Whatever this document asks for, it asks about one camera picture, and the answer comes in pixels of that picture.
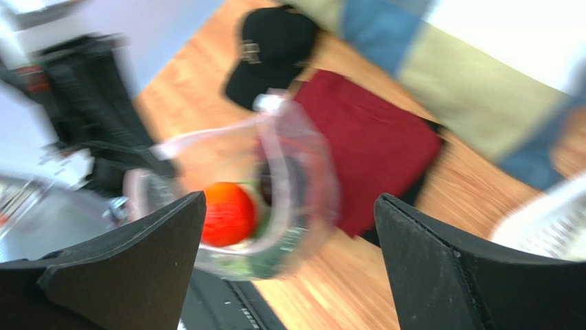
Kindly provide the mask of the clear zip top bag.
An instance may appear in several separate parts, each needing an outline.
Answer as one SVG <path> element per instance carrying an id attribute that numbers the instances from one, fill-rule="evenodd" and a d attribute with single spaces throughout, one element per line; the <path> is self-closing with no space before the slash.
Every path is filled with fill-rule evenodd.
<path id="1" fill-rule="evenodd" d="M 255 98 L 253 108 L 252 116 L 234 124 L 155 144 L 159 160 L 182 161 L 180 176 L 130 170 L 122 201 L 112 206 L 119 224 L 137 221 L 191 190 L 232 182 L 251 195 L 257 228 L 234 245 L 201 242 L 195 268 L 230 281 L 294 272 L 336 227 L 336 171 L 325 138 L 286 90 L 268 90 Z"/>

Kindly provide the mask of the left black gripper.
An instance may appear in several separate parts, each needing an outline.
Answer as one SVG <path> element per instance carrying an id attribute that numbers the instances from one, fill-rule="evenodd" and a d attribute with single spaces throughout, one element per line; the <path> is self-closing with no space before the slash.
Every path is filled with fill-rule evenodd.
<path id="1" fill-rule="evenodd" d="M 55 180 L 119 193 L 132 170 L 156 170 L 154 141 L 139 118 L 114 56 L 115 34 L 86 34 L 41 51 L 29 65 L 1 64 L 1 81 L 41 106 L 57 135 L 55 158 L 86 151 L 88 169 L 66 165 Z"/>

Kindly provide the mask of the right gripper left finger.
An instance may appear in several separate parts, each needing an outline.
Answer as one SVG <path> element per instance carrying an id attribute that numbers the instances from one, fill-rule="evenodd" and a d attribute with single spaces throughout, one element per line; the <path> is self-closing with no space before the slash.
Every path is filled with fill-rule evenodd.
<path id="1" fill-rule="evenodd" d="M 38 260 L 1 264 L 2 329 L 176 329 L 206 198 L 158 211 Z"/>

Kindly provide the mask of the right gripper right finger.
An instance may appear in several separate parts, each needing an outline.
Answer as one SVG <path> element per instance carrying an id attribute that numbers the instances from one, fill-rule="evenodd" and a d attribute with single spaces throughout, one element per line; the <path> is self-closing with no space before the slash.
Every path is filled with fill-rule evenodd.
<path id="1" fill-rule="evenodd" d="M 374 205 L 401 329 L 584 329 L 585 264 L 521 252 L 382 194 Z"/>

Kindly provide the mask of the red toy tomato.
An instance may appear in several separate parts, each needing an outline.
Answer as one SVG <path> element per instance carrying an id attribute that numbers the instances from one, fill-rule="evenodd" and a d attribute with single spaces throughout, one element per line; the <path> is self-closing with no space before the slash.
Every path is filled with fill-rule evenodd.
<path id="1" fill-rule="evenodd" d="M 216 182 L 204 189 L 206 216 L 202 241 L 222 248 L 250 238 L 257 227 L 257 211 L 248 193 L 232 182 Z"/>

